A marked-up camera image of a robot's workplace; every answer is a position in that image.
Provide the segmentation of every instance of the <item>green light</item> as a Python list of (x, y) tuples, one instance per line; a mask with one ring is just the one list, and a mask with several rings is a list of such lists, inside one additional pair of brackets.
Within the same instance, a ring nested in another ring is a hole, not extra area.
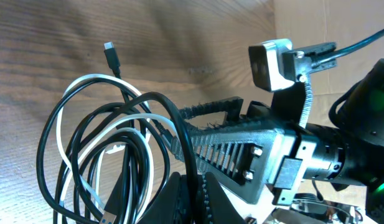
[(376, 191), (381, 191), (381, 190), (383, 190), (383, 189), (384, 189), (384, 184), (381, 184), (381, 185), (377, 188)]

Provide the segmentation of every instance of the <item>floor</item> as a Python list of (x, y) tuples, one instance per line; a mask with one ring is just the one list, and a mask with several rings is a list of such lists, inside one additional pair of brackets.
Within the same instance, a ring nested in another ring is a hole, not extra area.
[[(0, 0), (0, 223), (52, 222), (35, 176), (36, 148), (48, 115), (72, 80), (111, 74), (103, 43), (113, 41), (127, 82), (142, 92), (161, 92), (179, 108), (230, 96), (244, 98), (246, 105), (268, 103), (271, 95), (253, 85), (247, 47), (275, 38), (273, 11), (271, 0)], [(78, 94), (64, 111), (64, 142), (87, 113), (114, 101), (121, 96), (108, 85)], [(158, 104), (151, 107), (164, 114)], [(155, 145), (153, 150), (157, 188), (163, 165)], [(105, 157), (103, 198), (119, 174), (120, 160)], [(51, 192), (59, 165), (51, 134), (45, 153)], [(184, 167), (172, 160), (171, 169), (183, 172)]]

